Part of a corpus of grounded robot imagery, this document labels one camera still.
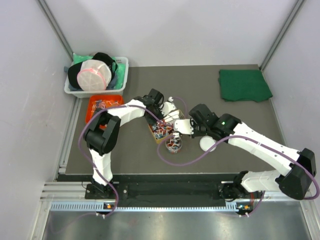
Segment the white round lid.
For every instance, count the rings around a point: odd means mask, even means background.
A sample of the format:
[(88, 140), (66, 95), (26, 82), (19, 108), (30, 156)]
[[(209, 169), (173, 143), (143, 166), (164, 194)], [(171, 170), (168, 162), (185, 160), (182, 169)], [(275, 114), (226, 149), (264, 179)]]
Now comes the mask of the white round lid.
[(216, 142), (217, 141), (210, 136), (203, 136), (199, 141), (199, 146), (204, 152), (208, 150), (210, 150), (210, 152), (213, 152), (216, 149), (216, 146), (213, 148), (212, 146), (215, 145)]

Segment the clear plastic cup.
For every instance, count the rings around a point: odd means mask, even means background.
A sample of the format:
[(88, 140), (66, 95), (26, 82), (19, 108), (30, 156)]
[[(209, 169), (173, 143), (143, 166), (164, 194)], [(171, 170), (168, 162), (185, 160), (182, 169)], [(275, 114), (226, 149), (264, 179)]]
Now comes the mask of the clear plastic cup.
[(180, 136), (169, 138), (165, 142), (167, 150), (172, 154), (178, 153), (181, 150), (182, 145), (183, 141)]

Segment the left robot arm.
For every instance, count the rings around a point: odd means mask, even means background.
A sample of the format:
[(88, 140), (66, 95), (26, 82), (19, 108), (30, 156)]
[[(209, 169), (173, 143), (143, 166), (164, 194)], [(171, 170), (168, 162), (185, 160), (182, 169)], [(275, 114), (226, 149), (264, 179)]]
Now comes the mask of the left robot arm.
[(141, 117), (149, 124), (162, 120), (163, 106), (164, 95), (156, 89), (151, 89), (149, 94), (137, 96), (126, 104), (98, 108), (95, 111), (81, 134), (89, 149), (88, 160), (93, 168), (92, 181), (86, 189), (87, 199), (106, 199), (116, 193), (111, 184), (111, 152), (117, 143), (120, 127)]

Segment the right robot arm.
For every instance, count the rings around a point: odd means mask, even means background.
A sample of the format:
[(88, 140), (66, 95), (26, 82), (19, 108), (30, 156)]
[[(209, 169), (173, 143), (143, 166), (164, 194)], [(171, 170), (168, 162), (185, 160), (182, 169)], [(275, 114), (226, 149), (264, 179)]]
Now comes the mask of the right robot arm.
[[(314, 200), (320, 195), (315, 176), (316, 160), (312, 150), (299, 151), (277, 143), (254, 131), (239, 118), (230, 114), (218, 117), (205, 104), (198, 104), (189, 112), (193, 137), (208, 136), (217, 144), (227, 143), (263, 160), (274, 169), (269, 171), (241, 171), (232, 183), (224, 184), (220, 195), (227, 199), (245, 198), (253, 192), (280, 191), (295, 200)], [(310, 186), (314, 196), (307, 197)]]

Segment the tan candy box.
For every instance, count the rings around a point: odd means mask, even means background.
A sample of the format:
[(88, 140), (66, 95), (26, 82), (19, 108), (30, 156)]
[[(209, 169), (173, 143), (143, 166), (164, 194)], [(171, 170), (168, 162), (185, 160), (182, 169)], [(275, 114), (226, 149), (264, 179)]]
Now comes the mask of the tan candy box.
[(164, 119), (154, 124), (149, 124), (148, 128), (157, 144), (160, 144), (167, 136), (174, 132), (174, 121), (184, 119), (185, 116), (181, 110), (174, 110), (167, 114)]

